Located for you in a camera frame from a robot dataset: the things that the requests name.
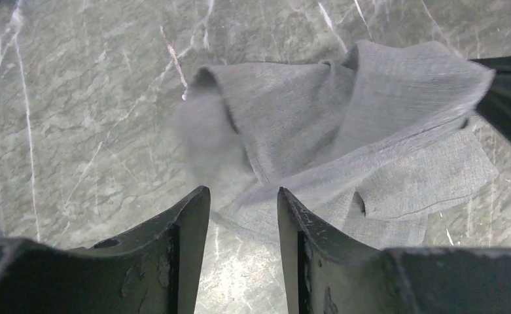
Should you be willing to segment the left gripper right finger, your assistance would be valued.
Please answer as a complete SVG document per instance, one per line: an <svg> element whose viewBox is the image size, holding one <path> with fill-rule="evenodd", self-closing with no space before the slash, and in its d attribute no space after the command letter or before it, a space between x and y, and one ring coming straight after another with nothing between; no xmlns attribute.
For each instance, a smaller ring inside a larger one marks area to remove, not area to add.
<svg viewBox="0 0 511 314"><path fill-rule="evenodd" d="M511 248L378 250L277 194L289 313L511 314Z"/></svg>

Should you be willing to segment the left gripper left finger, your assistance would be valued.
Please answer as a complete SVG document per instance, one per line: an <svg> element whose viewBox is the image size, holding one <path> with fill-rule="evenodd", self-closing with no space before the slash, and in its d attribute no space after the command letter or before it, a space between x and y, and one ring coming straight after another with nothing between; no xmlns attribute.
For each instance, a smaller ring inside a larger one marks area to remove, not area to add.
<svg viewBox="0 0 511 314"><path fill-rule="evenodd" d="M210 203L199 186L90 248L0 238L0 313L193 313Z"/></svg>

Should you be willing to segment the grey cloth napkin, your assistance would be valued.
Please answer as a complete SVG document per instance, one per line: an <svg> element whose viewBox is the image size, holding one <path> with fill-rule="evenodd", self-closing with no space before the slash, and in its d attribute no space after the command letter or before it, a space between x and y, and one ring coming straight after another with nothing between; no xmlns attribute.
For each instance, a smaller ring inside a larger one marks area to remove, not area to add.
<svg viewBox="0 0 511 314"><path fill-rule="evenodd" d="M428 217L497 170L465 126L495 72L437 42L358 41L344 61L202 67L175 134L213 219L277 243L277 193L375 248L423 242Z"/></svg>

